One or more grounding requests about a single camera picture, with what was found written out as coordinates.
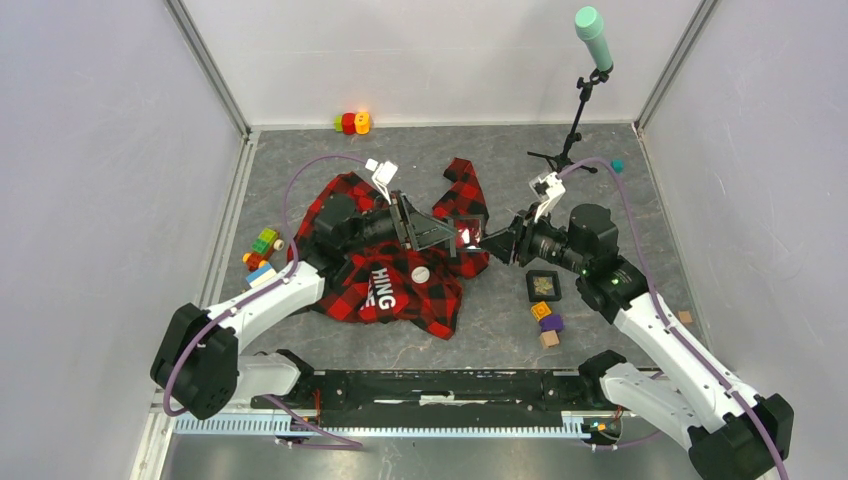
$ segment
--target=coaster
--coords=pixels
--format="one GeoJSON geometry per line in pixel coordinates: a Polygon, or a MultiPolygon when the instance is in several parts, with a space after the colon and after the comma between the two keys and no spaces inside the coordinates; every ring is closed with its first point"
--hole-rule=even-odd
{"type": "Polygon", "coordinates": [[[527,272],[527,296],[531,302],[556,302],[562,300],[559,275],[553,270],[527,272]]]}

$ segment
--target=purple toy block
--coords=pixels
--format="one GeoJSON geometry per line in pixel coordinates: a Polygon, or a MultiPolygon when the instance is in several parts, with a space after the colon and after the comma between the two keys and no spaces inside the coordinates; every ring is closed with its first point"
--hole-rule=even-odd
{"type": "Polygon", "coordinates": [[[543,332],[549,332],[551,330],[559,333],[565,327],[562,323],[562,317],[558,313],[554,313],[548,315],[539,321],[539,326],[542,327],[543,332]]]}

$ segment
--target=metal corner post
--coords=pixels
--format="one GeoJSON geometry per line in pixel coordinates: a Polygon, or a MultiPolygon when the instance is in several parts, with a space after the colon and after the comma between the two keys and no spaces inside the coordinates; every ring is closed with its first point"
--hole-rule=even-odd
{"type": "Polygon", "coordinates": [[[672,52],[671,57],[668,59],[668,63],[666,63],[665,68],[660,74],[659,80],[657,80],[656,85],[654,85],[654,89],[651,90],[651,94],[648,96],[648,101],[645,102],[645,105],[642,107],[642,111],[639,112],[639,116],[634,122],[634,127],[637,131],[645,128],[645,125],[648,124],[651,117],[657,111],[657,107],[668,91],[669,86],[671,86],[671,83],[674,81],[674,78],[677,76],[680,66],[686,60],[692,46],[700,36],[701,31],[707,24],[707,21],[719,1],[720,0],[701,0],[701,3],[695,10],[695,13],[692,15],[692,19],[689,20],[689,25],[687,25],[686,30],[683,31],[680,41],[678,41],[677,46],[674,47],[674,52],[672,52]]]}
{"type": "Polygon", "coordinates": [[[229,115],[230,120],[233,122],[233,126],[236,127],[236,130],[238,130],[242,137],[247,138],[251,132],[250,124],[241,113],[233,97],[233,93],[227,87],[227,82],[224,81],[224,77],[221,75],[221,71],[218,70],[218,66],[215,65],[215,61],[212,59],[209,49],[206,48],[206,44],[203,42],[203,38],[200,36],[200,32],[197,30],[194,21],[191,19],[191,15],[183,0],[164,1],[168,7],[168,11],[171,12],[171,16],[174,17],[174,22],[176,22],[186,43],[197,59],[197,63],[203,70],[203,74],[206,75],[206,79],[209,80],[212,89],[215,90],[215,94],[221,100],[221,104],[227,111],[227,115],[229,115]]]}

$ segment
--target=teal object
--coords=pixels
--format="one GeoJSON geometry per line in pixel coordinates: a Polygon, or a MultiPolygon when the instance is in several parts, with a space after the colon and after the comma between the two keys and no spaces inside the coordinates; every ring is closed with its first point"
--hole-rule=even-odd
{"type": "Polygon", "coordinates": [[[583,7],[574,16],[574,27],[577,30],[577,38],[586,44],[598,70],[612,70],[612,56],[607,39],[604,38],[604,19],[601,14],[594,7],[583,7]]]}

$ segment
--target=gray floor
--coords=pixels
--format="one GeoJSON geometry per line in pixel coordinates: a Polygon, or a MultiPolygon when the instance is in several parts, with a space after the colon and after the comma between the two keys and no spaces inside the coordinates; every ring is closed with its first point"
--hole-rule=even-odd
{"type": "MultiPolygon", "coordinates": [[[[625,419],[624,441],[654,431],[625,419]]],[[[666,479],[696,480],[668,437],[593,454],[574,440],[365,438],[363,452],[288,450],[267,437],[176,435],[163,480],[666,479]]],[[[326,443],[311,440],[310,443],[326,443]]]]}
{"type": "MultiPolygon", "coordinates": [[[[572,149],[572,157],[600,155],[624,161],[625,185],[660,292],[672,309],[691,310],[679,258],[631,127],[586,125],[581,131],[583,141],[572,149]]],[[[280,227],[285,185],[294,171],[313,157],[347,153],[390,159],[400,166],[391,188],[407,193],[424,211],[429,211],[450,186],[442,171],[451,158],[471,160],[489,206],[488,228],[495,230],[506,226],[517,210],[534,201],[527,182],[547,168],[543,160],[531,159],[525,152],[529,149],[556,153],[562,148],[565,133],[566,127],[555,125],[376,128],[366,136],[345,136],[330,130],[264,132],[253,162],[222,298],[247,288],[242,254],[249,250],[262,228],[280,227]]],[[[302,176],[289,200],[292,228],[300,224],[306,207],[329,180],[337,173],[357,168],[344,160],[328,161],[302,176]]],[[[608,176],[578,172],[566,188],[566,196],[554,212],[554,223],[564,224],[569,210],[579,203],[611,208],[613,221],[621,231],[622,253],[635,262],[633,239],[608,176]]],[[[284,258],[277,257],[271,263],[279,270],[284,258]]],[[[536,260],[528,268],[549,266],[536,260]]],[[[530,314],[524,270],[493,259],[488,270],[465,282],[457,333],[451,340],[435,338],[408,322],[352,325],[307,313],[281,321],[246,352],[288,348],[319,369],[573,368],[611,348],[638,366],[654,366],[633,342],[582,303],[572,274],[562,271],[560,280],[564,298],[552,307],[563,314],[566,327],[560,335],[561,344],[548,350],[541,347],[538,327],[530,314]]],[[[697,327],[694,331],[700,337],[697,327]]]]}

